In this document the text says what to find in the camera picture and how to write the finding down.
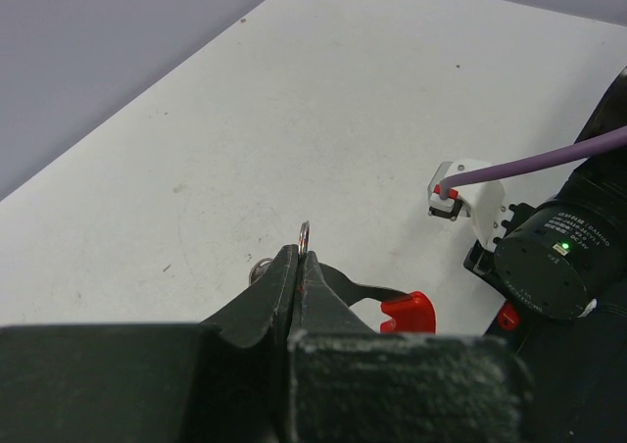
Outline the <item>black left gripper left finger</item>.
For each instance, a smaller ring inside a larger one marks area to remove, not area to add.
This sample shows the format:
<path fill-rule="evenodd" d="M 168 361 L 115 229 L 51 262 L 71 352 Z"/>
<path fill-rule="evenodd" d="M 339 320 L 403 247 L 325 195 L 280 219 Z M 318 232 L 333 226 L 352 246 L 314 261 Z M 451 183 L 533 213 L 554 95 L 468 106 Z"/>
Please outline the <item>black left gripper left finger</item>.
<path fill-rule="evenodd" d="M 1 330 L 5 442 L 282 442 L 293 245 L 200 322 Z"/>

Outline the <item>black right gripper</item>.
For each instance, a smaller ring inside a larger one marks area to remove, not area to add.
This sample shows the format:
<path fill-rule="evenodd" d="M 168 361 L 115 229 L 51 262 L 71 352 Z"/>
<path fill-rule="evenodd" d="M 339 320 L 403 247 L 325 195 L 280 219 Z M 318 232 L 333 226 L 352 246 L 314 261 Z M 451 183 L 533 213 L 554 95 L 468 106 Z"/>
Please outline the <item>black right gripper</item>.
<path fill-rule="evenodd" d="M 534 210 L 534 207 L 525 203 L 501 206 L 492 238 L 494 245 L 520 227 Z M 475 242 L 466 255 L 463 266 L 505 298 L 485 334 L 499 337 L 511 349 L 519 350 L 538 321 L 538 316 L 507 291 L 504 281 L 496 271 L 494 253 L 484 249 L 479 241 Z"/>

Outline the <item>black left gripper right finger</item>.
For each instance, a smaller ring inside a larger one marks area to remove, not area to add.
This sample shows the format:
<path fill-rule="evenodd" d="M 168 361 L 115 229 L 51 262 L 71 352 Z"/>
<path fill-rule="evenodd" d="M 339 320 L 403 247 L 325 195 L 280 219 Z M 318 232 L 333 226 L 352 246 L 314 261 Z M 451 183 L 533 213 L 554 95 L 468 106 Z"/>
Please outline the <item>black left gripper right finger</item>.
<path fill-rule="evenodd" d="M 302 261 L 287 340 L 289 442 L 525 442 L 530 372 L 500 339 L 380 334 Z"/>

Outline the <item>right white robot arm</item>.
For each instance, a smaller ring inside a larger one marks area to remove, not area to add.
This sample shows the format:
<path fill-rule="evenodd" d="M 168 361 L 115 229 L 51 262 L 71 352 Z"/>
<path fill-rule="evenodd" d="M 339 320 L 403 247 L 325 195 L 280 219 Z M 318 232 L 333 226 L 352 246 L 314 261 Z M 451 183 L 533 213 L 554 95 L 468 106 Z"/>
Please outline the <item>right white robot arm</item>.
<path fill-rule="evenodd" d="M 609 86 L 576 140 L 584 156 L 559 191 L 531 206 L 509 201 L 496 169 L 467 161 L 444 203 L 471 219 L 464 264 L 505 303 L 489 333 L 535 382 L 527 442 L 626 438 L 626 77 Z"/>

